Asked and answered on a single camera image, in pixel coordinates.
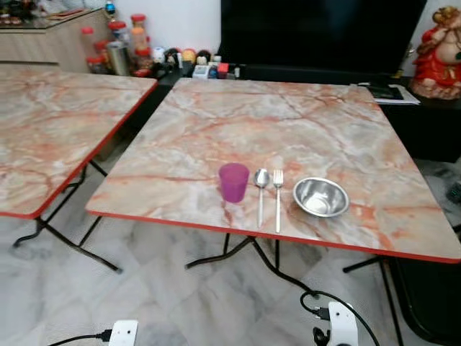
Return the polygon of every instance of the television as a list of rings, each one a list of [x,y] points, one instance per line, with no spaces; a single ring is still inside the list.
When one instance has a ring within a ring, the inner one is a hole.
[[[394,74],[426,0],[221,0],[223,61]]]

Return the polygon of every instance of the metal bowl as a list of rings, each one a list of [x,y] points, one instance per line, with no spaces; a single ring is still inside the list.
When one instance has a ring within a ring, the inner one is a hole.
[[[346,191],[323,178],[300,180],[293,188],[293,197],[304,211],[321,218],[338,216],[349,208]]]

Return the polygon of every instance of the fork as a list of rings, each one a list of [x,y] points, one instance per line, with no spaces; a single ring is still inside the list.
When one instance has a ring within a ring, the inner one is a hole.
[[[275,233],[280,233],[280,188],[283,186],[283,171],[274,169],[274,186],[277,191],[277,200],[275,204]]]

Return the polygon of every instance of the plastic cup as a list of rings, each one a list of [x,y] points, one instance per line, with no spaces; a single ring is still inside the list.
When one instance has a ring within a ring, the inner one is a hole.
[[[219,168],[221,194],[224,200],[238,203],[243,200],[250,171],[242,164],[225,164]]]

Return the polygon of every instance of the metal spoon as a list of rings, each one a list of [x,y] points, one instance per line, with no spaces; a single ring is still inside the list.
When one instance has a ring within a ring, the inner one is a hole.
[[[254,184],[259,187],[259,210],[258,210],[258,229],[262,226],[262,193],[263,189],[269,184],[269,173],[267,169],[260,168],[254,175]]]

